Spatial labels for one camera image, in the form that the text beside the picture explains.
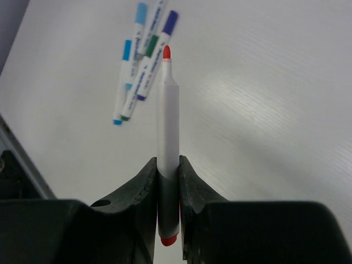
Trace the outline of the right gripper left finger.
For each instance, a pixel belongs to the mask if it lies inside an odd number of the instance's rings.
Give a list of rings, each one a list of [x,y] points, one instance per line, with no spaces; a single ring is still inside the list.
[[[135,177],[91,205],[106,219],[99,225],[97,263],[153,263],[157,187],[153,157]]]

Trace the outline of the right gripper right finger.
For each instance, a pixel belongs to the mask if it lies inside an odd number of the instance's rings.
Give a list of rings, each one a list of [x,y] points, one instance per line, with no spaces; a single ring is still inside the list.
[[[179,157],[179,198],[183,260],[213,260],[207,205],[228,202],[195,172],[186,156]]]

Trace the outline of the red marker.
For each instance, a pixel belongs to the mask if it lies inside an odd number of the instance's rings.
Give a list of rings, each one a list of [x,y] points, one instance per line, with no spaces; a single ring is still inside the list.
[[[171,246],[179,233],[179,85],[173,78],[171,49],[163,50],[157,93],[158,233]]]

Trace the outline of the teal green marker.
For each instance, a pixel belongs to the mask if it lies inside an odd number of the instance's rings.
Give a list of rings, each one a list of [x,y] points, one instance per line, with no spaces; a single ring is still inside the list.
[[[129,90],[129,92],[127,94],[126,102],[125,102],[125,105],[124,105],[123,110],[120,115],[122,121],[128,121],[133,114],[134,108],[137,103],[138,89],[144,83],[145,76],[147,74],[147,68],[148,68],[148,65],[150,62],[150,58],[153,54],[153,51],[155,49],[155,45],[156,45],[158,39],[159,39],[159,37],[157,35],[153,35],[151,37],[147,51],[139,64],[137,76],[136,76],[133,84],[131,85],[131,89]]]

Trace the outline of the grey marker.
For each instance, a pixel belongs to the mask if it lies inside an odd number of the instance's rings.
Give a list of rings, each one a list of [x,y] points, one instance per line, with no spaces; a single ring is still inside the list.
[[[155,34],[158,29],[160,19],[163,15],[167,2],[167,0],[155,1],[151,11],[148,12],[144,35],[137,52],[139,58],[142,58],[146,54],[152,35]]]

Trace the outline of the purple marker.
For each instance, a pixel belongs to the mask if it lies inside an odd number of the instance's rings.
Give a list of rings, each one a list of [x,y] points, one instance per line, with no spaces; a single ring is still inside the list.
[[[140,101],[144,101],[150,93],[153,81],[157,75],[159,66],[163,59],[164,47],[169,44],[171,35],[173,33],[173,30],[178,20],[178,16],[179,16],[178,12],[174,10],[171,10],[169,12],[167,21],[164,25],[162,32],[159,35],[159,39],[156,42],[155,48],[153,50],[153,54],[150,58],[150,62],[147,67],[147,73],[145,75],[145,78],[141,86],[137,89],[137,99]]]

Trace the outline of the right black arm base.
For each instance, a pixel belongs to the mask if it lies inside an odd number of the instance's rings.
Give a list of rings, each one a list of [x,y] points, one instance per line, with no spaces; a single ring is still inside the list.
[[[1,200],[43,199],[10,150],[1,154]]]

